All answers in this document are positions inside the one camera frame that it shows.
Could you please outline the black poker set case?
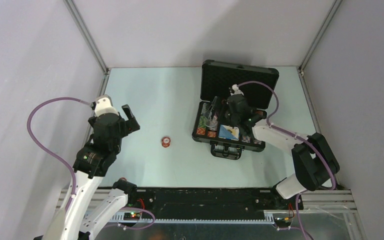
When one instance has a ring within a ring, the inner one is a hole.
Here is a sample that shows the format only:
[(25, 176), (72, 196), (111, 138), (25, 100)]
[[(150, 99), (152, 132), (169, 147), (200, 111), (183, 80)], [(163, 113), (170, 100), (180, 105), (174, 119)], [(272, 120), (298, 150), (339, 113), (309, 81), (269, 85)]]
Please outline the black poker set case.
[(203, 62), (201, 74), (200, 103), (192, 130), (192, 139), (199, 143), (210, 145), (210, 153), (214, 157), (228, 160), (238, 160), (244, 150), (262, 152), (266, 143), (251, 139), (240, 133), (239, 141), (222, 139), (218, 137), (221, 123), (217, 129), (217, 137), (208, 137), (208, 129), (205, 135), (197, 135), (197, 126), (204, 102), (209, 103), (205, 113), (209, 117), (211, 103), (214, 97), (222, 100), (230, 97), (230, 88), (237, 85), (240, 94), (244, 95), (248, 105), (256, 108), (258, 113), (267, 117), (272, 91), (275, 89), (279, 79), (279, 71), (271, 67), (260, 67), (253, 65), (243, 65), (207, 59)]

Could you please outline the clear round plastic disc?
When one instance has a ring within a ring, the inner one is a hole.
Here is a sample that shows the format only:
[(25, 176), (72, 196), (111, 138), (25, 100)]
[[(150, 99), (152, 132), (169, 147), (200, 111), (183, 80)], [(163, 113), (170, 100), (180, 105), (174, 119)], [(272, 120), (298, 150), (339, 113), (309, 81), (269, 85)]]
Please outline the clear round plastic disc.
[(212, 117), (205, 114), (202, 114), (201, 116), (203, 117), (203, 124), (205, 127), (210, 131), (217, 131), (219, 125), (217, 114), (214, 114)]

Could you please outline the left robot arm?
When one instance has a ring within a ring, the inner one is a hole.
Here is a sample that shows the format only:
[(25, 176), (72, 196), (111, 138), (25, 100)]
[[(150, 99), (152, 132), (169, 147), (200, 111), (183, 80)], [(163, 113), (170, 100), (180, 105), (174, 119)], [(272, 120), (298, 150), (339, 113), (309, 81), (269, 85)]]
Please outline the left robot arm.
[(121, 108), (126, 119), (111, 104), (96, 102), (95, 116), (88, 120), (93, 134), (77, 153), (73, 165), (76, 181), (71, 190), (75, 192), (66, 197), (66, 206), (57, 212), (42, 240), (93, 240), (119, 210), (136, 206), (137, 186), (119, 179), (106, 198), (85, 215), (95, 191), (121, 151), (122, 138), (140, 129), (129, 105)]

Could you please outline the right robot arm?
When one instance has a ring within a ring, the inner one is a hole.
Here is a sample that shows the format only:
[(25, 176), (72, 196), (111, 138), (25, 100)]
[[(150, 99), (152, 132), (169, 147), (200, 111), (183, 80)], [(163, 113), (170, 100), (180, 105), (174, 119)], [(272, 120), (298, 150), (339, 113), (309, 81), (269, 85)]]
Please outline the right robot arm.
[(278, 182), (270, 196), (275, 208), (284, 209), (291, 197), (315, 191), (327, 180), (335, 185), (340, 165), (322, 134), (305, 135), (283, 129), (249, 106), (242, 94), (233, 94), (227, 99), (214, 97), (209, 117), (214, 116), (220, 124), (237, 128), (240, 134), (268, 143), (292, 157), (294, 173)]

